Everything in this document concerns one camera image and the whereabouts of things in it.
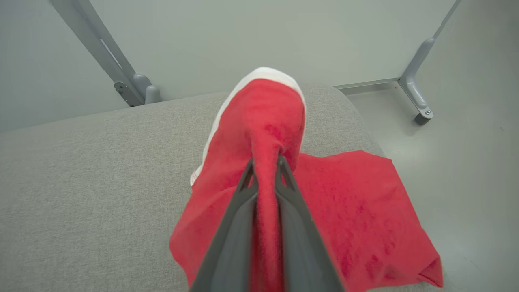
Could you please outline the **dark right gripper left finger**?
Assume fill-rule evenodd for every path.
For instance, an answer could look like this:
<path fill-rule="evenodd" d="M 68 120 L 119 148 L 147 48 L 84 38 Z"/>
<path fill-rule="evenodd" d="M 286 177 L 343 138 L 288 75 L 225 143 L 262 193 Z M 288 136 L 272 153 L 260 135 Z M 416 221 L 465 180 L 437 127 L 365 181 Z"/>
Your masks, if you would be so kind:
<path fill-rule="evenodd" d="M 258 182 L 253 159 L 250 159 L 206 251 L 191 292 L 249 290 L 257 195 Z"/>

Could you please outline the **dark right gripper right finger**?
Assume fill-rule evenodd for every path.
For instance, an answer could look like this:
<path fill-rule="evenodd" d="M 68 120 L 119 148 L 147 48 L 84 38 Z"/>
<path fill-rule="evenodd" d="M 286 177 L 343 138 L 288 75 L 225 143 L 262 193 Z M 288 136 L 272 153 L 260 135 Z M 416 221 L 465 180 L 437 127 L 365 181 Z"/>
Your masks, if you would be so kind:
<path fill-rule="evenodd" d="M 286 292 L 343 292 L 335 266 L 285 157 L 278 157 L 275 196 L 282 231 Z"/>

